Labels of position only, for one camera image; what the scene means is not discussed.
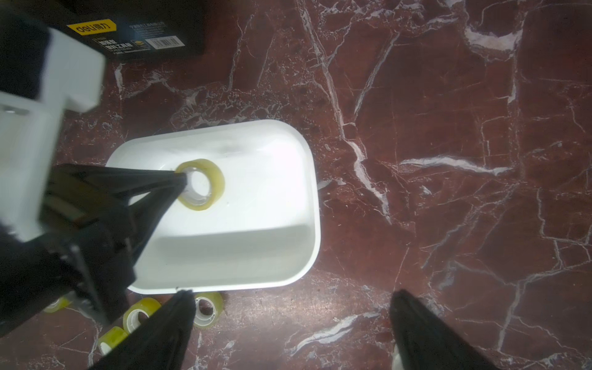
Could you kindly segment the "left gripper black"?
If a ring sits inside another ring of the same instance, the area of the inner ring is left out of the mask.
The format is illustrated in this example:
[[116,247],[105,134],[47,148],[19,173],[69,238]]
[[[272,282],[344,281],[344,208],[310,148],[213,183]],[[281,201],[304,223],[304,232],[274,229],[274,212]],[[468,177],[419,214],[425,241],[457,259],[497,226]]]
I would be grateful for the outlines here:
[[24,242],[1,227],[1,334],[59,298],[103,324],[121,317],[133,265],[186,186],[174,171],[54,166],[42,192],[42,234]]

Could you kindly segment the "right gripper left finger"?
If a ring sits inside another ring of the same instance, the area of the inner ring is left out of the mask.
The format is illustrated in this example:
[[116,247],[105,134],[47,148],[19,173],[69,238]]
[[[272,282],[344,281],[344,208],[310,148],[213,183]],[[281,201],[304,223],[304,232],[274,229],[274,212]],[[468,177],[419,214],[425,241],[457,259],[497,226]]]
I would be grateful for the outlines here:
[[180,369],[191,337],[196,305],[179,291],[93,369]]

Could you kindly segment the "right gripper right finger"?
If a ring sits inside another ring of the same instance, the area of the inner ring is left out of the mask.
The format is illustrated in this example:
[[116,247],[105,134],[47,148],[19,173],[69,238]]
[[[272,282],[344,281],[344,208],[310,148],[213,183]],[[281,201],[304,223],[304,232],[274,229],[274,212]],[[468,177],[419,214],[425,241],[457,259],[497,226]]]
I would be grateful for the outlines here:
[[406,290],[393,293],[389,318],[396,342],[393,369],[496,368]]

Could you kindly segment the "yellow tape roll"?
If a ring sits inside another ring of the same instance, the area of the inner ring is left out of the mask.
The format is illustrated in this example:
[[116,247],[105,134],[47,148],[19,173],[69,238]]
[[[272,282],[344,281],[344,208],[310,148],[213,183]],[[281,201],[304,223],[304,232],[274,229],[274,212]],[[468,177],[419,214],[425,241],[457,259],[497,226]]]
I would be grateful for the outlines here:
[[194,326],[199,329],[210,328],[217,323],[224,311],[224,298],[219,292],[195,294],[196,313]]
[[128,337],[128,333],[118,326],[111,328],[106,334],[99,338],[98,348],[103,356],[109,354]]
[[160,302],[154,298],[142,298],[137,303],[133,304],[123,316],[123,329],[131,334],[137,330],[140,325],[140,319],[144,316],[146,319],[150,318],[161,307]]
[[224,193],[225,178],[220,168],[210,160],[184,162],[175,173],[183,174],[187,179],[187,185],[178,200],[193,211],[205,211]]

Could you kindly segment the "yellow tape roll bottom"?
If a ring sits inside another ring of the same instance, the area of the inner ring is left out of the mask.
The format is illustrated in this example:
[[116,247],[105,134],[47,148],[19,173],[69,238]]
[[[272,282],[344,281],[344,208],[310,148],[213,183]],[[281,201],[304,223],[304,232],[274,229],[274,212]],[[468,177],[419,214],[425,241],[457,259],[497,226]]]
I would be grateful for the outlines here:
[[128,337],[128,333],[118,326],[111,328],[106,334],[99,338],[98,348],[103,356],[109,354]]

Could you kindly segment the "white plastic storage box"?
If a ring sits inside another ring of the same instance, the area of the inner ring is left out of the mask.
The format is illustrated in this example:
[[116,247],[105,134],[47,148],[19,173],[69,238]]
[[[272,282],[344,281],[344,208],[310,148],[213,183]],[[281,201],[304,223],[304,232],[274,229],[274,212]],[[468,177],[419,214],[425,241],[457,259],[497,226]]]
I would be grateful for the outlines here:
[[315,164],[305,138],[277,120],[256,120],[131,140],[109,167],[172,171],[215,163],[222,196],[205,211],[175,201],[135,266],[131,291],[274,288],[302,278],[321,244]]

